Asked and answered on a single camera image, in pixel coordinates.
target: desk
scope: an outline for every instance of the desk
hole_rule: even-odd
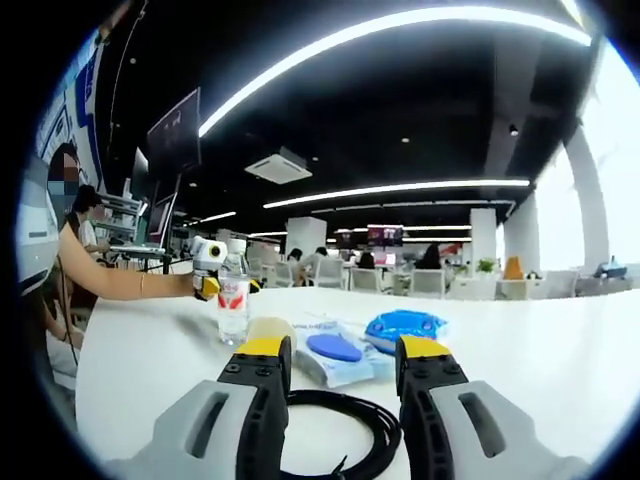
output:
[[[392,297],[324,288],[265,289],[253,315],[296,323],[341,318],[364,326],[396,308],[449,320],[443,343],[470,380],[486,380],[534,420],[560,455],[593,462],[626,422],[640,394],[640,291],[561,300],[473,302]],[[128,458],[151,439],[155,419],[203,379],[216,379],[231,351],[216,340],[215,302],[191,298],[99,300],[77,375],[78,431],[100,460]],[[314,385],[294,370],[292,387]],[[392,383],[342,389],[398,413]],[[340,435],[335,435],[336,425]],[[283,468],[303,474],[347,465],[369,449],[366,429],[333,412],[291,411]],[[382,479],[408,478],[401,444]]]

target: white chair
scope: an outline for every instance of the white chair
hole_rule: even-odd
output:
[[[552,270],[546,273],[547,298],[571,298],[576,296],[578,270]]]
[[[382,288],[378,271],[367,268],[351,269],[351,290],[365,293],[387,293]]]
[[[444,298],[444,270],[413,270],[410,297]]]
[[[274,282],[276,287],[290,288],[293,287],[293,275],[291,274],[291,265],[287,262],[276,263],[276,278]]]
[[[342,259],[321,258],[313,277],[315,287],[342,288]]]
[[[495,300],[498,281],[493,278],[456,277],[447,298],[451,300]]]
[[[549,282],[527,280],[527,300],[544,300],[545,298],[549,298]]]
[[[505,300],[526,300],[528,287],[526,280],[499,280],[499,293]]]
[[[254,280],[262,281],[262,260],[259,258],[250,258],[247,260],[249,265],[249,276]]]

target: cable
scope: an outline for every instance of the cable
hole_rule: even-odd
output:
[[[315,405],[355,418],[373,433],[373,446],[365,458],[346,470],[342,470],[347,460],[345,456],[330,474],[307,476],[283,471],[283,479],[371,480],[386,470],[400,445],[402,431],[398,419],[373,402],[323,390],[294,390],[289,394],[287,404]]]
[[[69,346],[71,347],[71,355],[73,355],[73,361],[78,366],[78,357],[76,357],[76,350],[73,348],[73,340],[71,339],[71,330],[69,329],[69,322],[67,321],[67,280],[64,276],[64,270],[62,269],[62,261],[58,257],[58,265],[60,265],[60,284],[62,286],[62,298],[60,299],[60,310],[62,310],[62,316],[64,317],[64,326],[67,329],[67,338],[69,339]]]

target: sleeve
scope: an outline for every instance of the sleeve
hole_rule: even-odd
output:
[[[91,232],[89,231],[90,228],[91,225],[89,222],[82,222],[82,225],[80,225],[80,228],[78,229],[78,239],[83,247],[93,244],[91,241]]]

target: ceiling light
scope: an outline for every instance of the ceiling light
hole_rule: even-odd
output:
[[[378,225],[378,224],[369,224],[367,228],[402,228],[402,225]]]
[[[406,183],[403,185],[383,185],[380,187],[355,188],[340,192],[319,193],[305,197],[292,198],[279,202],[266,203],[263,208],[284,207],[297,203],[315,202],[341,197],[353,197],[356,195],[369,195],[373,193],[402,192],[410,190],[430,190],[436,188],[481,188],[481,187],[528,187],[529,180],[445,180],[439,182]]]
[[[431,7],[408,12],[396,13],[384,17],[369,20],[347,27],[328,37],[317,40],[300,50],[293,52],[285,59],[279,61],[271,68],[265,70],[251,82],[236,92],[231,98],[223,103],[205,122],[200,126],[198,135],[203,137],[211,128],[237,107],[247,97],[265,86],[271,80],[279,77],[286,71],[301,64],[302,62],[315,57],[319,53],[341,45],[350,40],[364,37],[370,33],[380,32],[390,28],[411,25],[415,23],[427,23],[447,20],[470,20],[506,23],[535,28],[545,32],[553,33],[561,37],[572,40],[580,45],[589,46],[591,38],[583,31],[554,22],[548,18],[531,15],[529,13],[505,10],[493,7]]]
[[[250,233],[248,235],[249,238],[253,237],[278,237],[282,235],[286,235],[287,232],[262,232],[262,233]]]
[[[405,232],[422,232],[427,230],[471,230],[471,225],[434,225],[431,227],[404,227]]]
[[[471,237],[405,237],[402,239],[404,243],[407,242],[447,242],[447,243],[461,243],[470,242]]]
[[[202,220],[198,220],[197,222],[191,222],[188,225],[196,225],[198,223],[211,222],[212,220],[220,220],[221,218],[233,217],[236,212],[227,212],[221,213],[220,215],[213,215],[212,217],[203,218]]]

